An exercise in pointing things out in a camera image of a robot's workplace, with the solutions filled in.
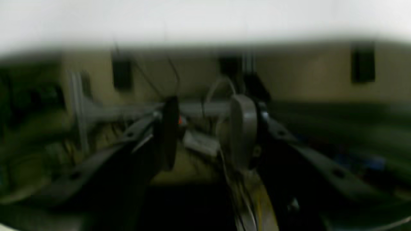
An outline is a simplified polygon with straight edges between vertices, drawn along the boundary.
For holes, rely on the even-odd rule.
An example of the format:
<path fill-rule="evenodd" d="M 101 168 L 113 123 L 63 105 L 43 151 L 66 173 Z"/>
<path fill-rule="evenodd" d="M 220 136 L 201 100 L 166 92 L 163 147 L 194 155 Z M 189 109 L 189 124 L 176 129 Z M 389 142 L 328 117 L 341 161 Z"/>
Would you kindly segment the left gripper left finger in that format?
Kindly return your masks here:
<path fill-rule="evenodd" d="M 135 231 L 150 181 L 176 159 L 179 100 L 168 98 L 93 154 L 28 198 L 1 205 L 1 224 L 18 231 Z"/>

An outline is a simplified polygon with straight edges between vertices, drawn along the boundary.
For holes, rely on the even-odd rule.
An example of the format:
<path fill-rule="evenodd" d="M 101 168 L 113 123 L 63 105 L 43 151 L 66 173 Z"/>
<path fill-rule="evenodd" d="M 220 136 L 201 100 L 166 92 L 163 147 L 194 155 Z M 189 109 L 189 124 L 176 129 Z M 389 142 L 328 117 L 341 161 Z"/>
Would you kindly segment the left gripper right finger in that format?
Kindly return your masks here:
<path fill-rule="evenodd" d="M 266 105 L 230 98 L 230 151 L 225 167 L 240 188 L 256 171 L 280 231 L 390 231 L 410 224 L 410 201 L 382 192 L 304 145 Z"/>

